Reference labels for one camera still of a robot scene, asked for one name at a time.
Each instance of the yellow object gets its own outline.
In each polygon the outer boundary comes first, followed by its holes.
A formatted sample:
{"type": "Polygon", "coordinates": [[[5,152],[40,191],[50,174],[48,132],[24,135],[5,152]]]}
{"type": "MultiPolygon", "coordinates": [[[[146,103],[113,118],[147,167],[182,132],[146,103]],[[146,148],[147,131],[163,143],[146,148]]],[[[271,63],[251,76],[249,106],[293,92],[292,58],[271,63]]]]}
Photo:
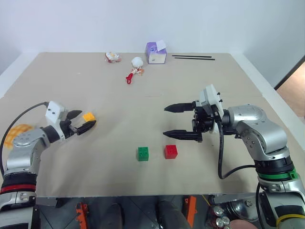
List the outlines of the yellow object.
{"type": "Polygon", "coordinates": [[[205,198],[205,196],[202,195],[202,197],[204,198],[204,200],[206,201],[206,203],[207,203],[209,206],[211,206],[211,204],[208,202],[208,200],[205,198]]]}
{"type": "Polygon", "coordinates": [[[86,122],[96,120],[91,112],[88,112],[82,116],[86,122]]]}
{"type": "Polygon", "coordinates": [[[303,219],[305,219],[305,216],[298,215],[298,214],[283,215],[283,216],[281,216],[280,218],[277,219],[276,228],[278,228],[278,225],[280,224],[281,221],[283,221],[284,219],[289,219],[289,218],[303,218],[303,219]]]}
{"type": "Polygon", "coordinates": [[[14,138],[17,135],[22,134],[22,133],[32,130],[32,129],[34,129],[34,127],[31,125],[27,125],[27,124],[20,124],[20,125],[17,125],[15,127],[11,128],[10,131],[8,132],[8,135],[6,136],[6,138],[4,140],[4,146],[7,147],[8,149],[13,149],[14,138]]]}

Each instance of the tissue box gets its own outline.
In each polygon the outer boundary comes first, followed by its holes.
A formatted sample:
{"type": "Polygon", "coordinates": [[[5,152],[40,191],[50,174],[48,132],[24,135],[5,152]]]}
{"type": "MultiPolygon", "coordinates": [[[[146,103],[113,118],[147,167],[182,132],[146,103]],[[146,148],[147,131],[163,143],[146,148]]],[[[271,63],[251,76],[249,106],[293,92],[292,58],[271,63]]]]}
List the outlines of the tissue box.
{"type": "Polygon", "coordinates": [[[145,50],[148,63],[165,63],[166,49],[157,50],[156,42],[148,42],[145,50]]]}

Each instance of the green band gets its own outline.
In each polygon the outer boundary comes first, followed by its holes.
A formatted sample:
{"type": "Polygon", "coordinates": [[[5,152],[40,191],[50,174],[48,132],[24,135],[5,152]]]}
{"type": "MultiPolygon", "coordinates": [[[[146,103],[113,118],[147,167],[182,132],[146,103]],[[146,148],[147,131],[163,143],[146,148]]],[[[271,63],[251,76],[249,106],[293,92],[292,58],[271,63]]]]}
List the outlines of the green band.
{"type": "Polygon", "coordinates": [[[287,178],[290,178],[293,180],[293,179],[297,179],[297,177],[298,177],[295,168],[292,171],[289,171],[287,173],[275,174],[275,175],[267,175],[267,174],[258,173],[258,176],[260,178],[272,179],[272,180],[287,179],[287,178]]]}

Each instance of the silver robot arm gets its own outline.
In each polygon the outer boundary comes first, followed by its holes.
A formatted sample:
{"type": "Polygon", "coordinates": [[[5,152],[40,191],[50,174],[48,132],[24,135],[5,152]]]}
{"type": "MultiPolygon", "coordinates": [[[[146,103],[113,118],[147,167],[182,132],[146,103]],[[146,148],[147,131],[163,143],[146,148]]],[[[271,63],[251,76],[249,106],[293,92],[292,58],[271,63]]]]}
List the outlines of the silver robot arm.
{"type": "Polygon", "coordinates": [[[254,160],[265,220],[280,229],[305,228],[305,189],[286,146],[284,130],[251,104],[229,107],[229,123],[254,160]]]}
{"type": "Polygon", "coordinates": [[[71,126],[70,119],[80,113],[68,112],[51,101],[46,112],[49,126],[25,132],[13,140],[0,191],[0,229],[40,228],[35,190],[41,154],[51,143],[80,135],[94,126],[96,121],[86,122],[79,128],[71,126]]]}
{"type": "MultiPolygon", "coordinates": [[[[200,93],[199,100],[166,107],[165,111],[174,113],[194,110],[195,115],[192,132],[171,130],[163,134],[201,142],[202,133],[214,130],[217,123],[224,135],[241,138],[254,160],[251,167],[255,167],[259,185],[264,190],[260,200],[268,225],[280,229],[305,228],[305,189],[289,156],[285,131],[255,105],[222,110],[219,95],[211,84],[200,93]]],[[[241,168],[230,171],[226,176],[241,168]]]]}

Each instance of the black cable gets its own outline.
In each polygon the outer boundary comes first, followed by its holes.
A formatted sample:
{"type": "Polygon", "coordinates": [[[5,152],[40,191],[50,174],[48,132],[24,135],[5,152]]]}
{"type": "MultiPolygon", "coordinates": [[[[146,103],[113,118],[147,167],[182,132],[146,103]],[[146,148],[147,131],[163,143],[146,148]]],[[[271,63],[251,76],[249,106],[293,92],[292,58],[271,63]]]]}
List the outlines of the black cable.
{"type": "Polygon", "coordinates": [[[4,175],[4,169],[3,169],[3,163],[2,163],[2,150],[3,150],[3,145],[4,145],[4,141],[5,141],[6,136],[8,135],[8,133],[9,133],[10,129],[12,128],[12,126],[18,121],[18,119],[20,119],[28,111],[34,109],[37,106],[41,106],[41,105],[45,105],[46,107],[48,107],[49,102],[43,102],[43,103],[31,106],[29,109],[25,110],[17,118],[15,118],[15,120],[10,124],[10,126],[6,130],[6,132],[5,132],[5,134],[4,134],[3,138],[2,138],[2,141],[1,141],[1,145],[0,145],[0,170],[1,170],[2,177],[4,175]]]}
{"type": "Polygon", "coordinates": [[[222,175],[222,168],[223,168],[223,156],[224,156],[224,130],[221,123],[221,120],[216,121],[219,129],[219,156],[218,156],[218,177],[220,179],[225,179],[228,176],[230,176],[232,173],[236,172],[237,170],[243,169],[243,168],[255,168],[254,165],[246,165],[246,166],[239,166],[237,168],[232,169],[225,175],[222,175]]]}
{"type": "Polygon", "coordinates": [[[259,195],[259,189],[260,189],[260,184],[258,183],[257,184],[257,188],[256,188],[256,193],[255,193],[255,204],[256,204],[256,211],[257,211],[257,216],[258,216],[258,220],[259,220],[259,223],[261,224],[261,228],[262,229],[265,229],[264,225],[263,225],[263,219],[262,219],[262,216],[261,216],[261,212],[259,210],[259,202],[258,202],[258,195],[259,195]]]}

